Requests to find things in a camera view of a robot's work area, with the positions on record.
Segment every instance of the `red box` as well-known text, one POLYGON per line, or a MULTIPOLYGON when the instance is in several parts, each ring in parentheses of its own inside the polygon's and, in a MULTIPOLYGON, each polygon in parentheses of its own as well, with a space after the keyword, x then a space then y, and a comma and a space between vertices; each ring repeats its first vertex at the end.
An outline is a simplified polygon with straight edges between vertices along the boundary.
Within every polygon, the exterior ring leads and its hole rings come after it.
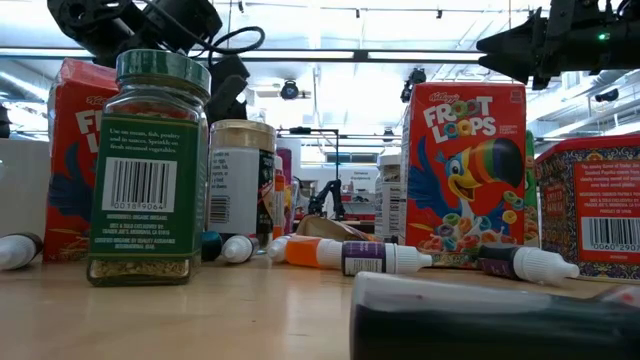
POLYGON ((522 85, 416 85, 403 131, 400 243, 434 266, 475 267, 483 243, 522 244, 522 85))
POLYGON ((115 76, 114 69, 65 59, 51 89, 45 262, 87 254, 102 105, 118 93, 115 76))
POLYGON ((540 155, 542 248, 581 277, 640 281, 640 136, 565 140, 540 155))

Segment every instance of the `ceiling light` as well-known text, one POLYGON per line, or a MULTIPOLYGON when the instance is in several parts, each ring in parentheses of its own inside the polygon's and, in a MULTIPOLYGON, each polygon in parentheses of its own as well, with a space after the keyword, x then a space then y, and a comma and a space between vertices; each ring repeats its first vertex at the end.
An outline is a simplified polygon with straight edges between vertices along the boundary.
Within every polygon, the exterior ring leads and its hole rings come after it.
POLYGON ((28 83, 24 80, 18 79, 17 77, 13 76, 13 75, 9 75, 5 72, 0 72, 0 77, 5 78, 6 80, 18 85, 19 87, 27 90, 28 92, 34 94, 35 96, 39 97, 42 100, 48 100, 49 99, 49 91, 39 88, 31 83, 28 83))
POLYGON ((476 51, 370 51, 369 59, 373 60, 432 60, 447 62, 478 62, 482 56, 476 51))
POLYGON ((640 131, 640 122, 616 126, 604 132, 605 135, 625 135, 640 131))
POLYGON ((249 51, 239 55, 243 59, 272 58, 272 59, 350 59, 353 51, 319 51, 319 50, 295 50, 295 51, 249 51))
POLYGON ((36 58, 38 60, 60 60, 66 57, 93 59, 93 55, 85 49, 0 48, 0 58, 11 57, 20 59, 36 58))

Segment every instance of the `froot loops cereal box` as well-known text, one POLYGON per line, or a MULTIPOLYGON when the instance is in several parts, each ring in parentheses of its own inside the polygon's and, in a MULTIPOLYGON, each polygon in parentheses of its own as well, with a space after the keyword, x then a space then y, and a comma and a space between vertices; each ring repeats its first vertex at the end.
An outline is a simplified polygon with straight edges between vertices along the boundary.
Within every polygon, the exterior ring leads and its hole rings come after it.
POLYGON ((482 244, 523 244, 524 86, 423 83, 409 107, 400 243, 461 268, 482 244))

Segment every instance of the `white bottle cap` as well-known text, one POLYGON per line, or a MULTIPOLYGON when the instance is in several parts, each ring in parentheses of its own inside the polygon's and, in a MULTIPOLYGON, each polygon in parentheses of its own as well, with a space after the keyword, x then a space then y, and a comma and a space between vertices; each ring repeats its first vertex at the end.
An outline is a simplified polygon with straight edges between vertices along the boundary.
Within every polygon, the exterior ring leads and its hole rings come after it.
POLYGON ((513 269, 520 279, 561 285, 564 278, 576 278, 580 269, 557 253, 534 247, 522 247, 513 257, 513 269))
POLYGON ((275 165, 274 168, 276 170, 282 170, 282 158, 280 156, 276 155, 276 159, 275 159, 274 165, 275 165))
POLYGON ((222 246, 222 256, 230 263, 242 263, 251 257, 253 248, 251 240, 242 235, 234 235, 222 246))
POLYGON ((291 238, 289 235, 279 236, 269 244, 269 247, 267 248, 267 256, 269 256, 271 261, 284 261, 284 252, 287 249, 287 242, 289 241, 289 238, 291 238))
POLYGON ((423 267, 433 265, 431 255, 423 254, 413 246, 395 245, 395 247, 396 274, 411 274, 423 267))
POLYGON ((316 248, 316 260, 324 268, 342 268, 342 243, 332 239, 322 239, 316 248))
POLYGON ((25 235, 8 235, 0 239, 0 270, 27 265, 36 254, 36 245, 25 235))

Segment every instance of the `cardboard box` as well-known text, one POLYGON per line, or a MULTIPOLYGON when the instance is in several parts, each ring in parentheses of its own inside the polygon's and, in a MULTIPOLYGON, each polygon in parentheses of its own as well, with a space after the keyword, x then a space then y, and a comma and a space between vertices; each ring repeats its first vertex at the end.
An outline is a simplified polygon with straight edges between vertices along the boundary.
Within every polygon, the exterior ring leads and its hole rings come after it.
POLYGON ((525 89, 416 85, 403 130, 400 243, 474 268, 482 243, 523 243, 525 89))
POLYGON ((114 69, 65 59, 49 94, 51 179, 44 262, 87 255, 102 105, 118 93, 114 69))

